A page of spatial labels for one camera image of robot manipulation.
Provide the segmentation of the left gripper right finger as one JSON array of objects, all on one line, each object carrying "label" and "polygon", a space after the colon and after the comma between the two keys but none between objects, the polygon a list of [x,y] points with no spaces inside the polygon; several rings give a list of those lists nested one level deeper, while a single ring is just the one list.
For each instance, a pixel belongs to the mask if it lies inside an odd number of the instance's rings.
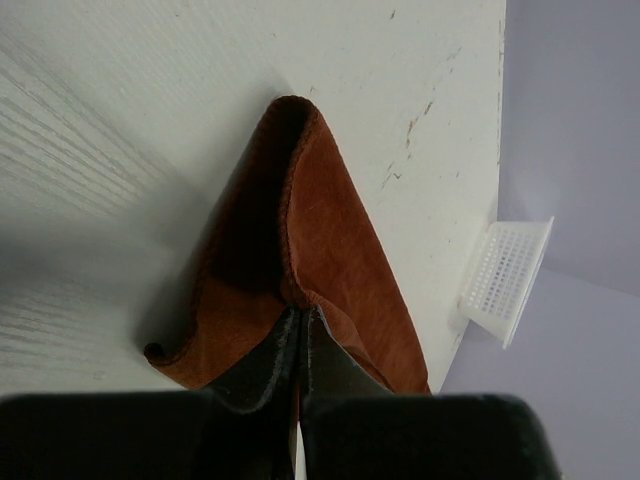
[{"label": "left gripper right finger", "polygon": [[401,395],[333,338],[322,310],[300,340],[300,421],[310,479],[559,479],[544,429],[510,395]]}]

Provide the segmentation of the brown towel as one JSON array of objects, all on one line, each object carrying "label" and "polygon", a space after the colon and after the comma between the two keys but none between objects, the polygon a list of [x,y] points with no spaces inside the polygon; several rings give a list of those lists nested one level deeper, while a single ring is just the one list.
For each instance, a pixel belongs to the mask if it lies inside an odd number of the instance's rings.
[{"label": "brown towel", "polygon": [[396,393],[428,370],[375,229],[320,110],[300,96],[266,109],[202,248],[185,336],[147,361],[187,388],[221,376],[283,310],[320,307],[335,340]]}]

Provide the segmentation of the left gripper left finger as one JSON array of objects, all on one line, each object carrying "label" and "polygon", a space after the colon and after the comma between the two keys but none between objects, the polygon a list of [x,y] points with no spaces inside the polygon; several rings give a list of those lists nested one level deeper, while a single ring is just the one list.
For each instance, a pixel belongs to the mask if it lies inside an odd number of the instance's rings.
[{"label": "left gripper left finger", "polygon": [[2,478],[293,478],[300,318],[199,389],[3,400]]}]

